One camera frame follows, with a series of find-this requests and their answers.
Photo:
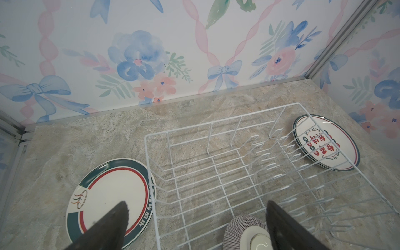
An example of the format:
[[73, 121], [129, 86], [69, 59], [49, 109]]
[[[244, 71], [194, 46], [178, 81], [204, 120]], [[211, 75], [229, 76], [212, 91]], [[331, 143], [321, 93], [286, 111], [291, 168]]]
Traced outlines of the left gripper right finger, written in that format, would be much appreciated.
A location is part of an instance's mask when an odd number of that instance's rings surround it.
[[274, 250], [328, 249], [272, 200], [267, 203], [266, 221]]

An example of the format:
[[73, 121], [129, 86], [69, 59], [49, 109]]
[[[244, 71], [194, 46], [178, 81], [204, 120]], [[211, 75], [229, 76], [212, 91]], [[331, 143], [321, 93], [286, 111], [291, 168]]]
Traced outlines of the white plate green red rim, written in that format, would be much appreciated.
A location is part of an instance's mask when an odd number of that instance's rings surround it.
[[66, 211], [66, 229], [76, 242], [118, 203], [128, 206], [128, 225], [123, 248], [146, 229], [153, 215], [152, 199], [157, 192], [147, 167], [131, 158], [116, 158], [91, 170], [75, 188]]

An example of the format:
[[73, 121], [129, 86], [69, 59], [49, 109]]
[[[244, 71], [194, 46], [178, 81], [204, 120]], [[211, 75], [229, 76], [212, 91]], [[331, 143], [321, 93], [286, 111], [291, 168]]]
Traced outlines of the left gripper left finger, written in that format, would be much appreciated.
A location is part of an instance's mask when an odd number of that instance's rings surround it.
[[129, 220], [129, 209], [126, 202], [119, 202], [103, 216], [68, 250], [120, 250], [124, 245]]

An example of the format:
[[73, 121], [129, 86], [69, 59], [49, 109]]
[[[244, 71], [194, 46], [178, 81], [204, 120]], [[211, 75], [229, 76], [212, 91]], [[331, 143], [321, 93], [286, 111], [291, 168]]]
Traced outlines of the white plate front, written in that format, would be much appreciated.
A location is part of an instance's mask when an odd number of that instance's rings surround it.
[[317, 165], [333, 171], [352, 171], [360, 163], [357, 144], [341, 126], [320, 115], [303, 115], [293, 124], [301, 151]]

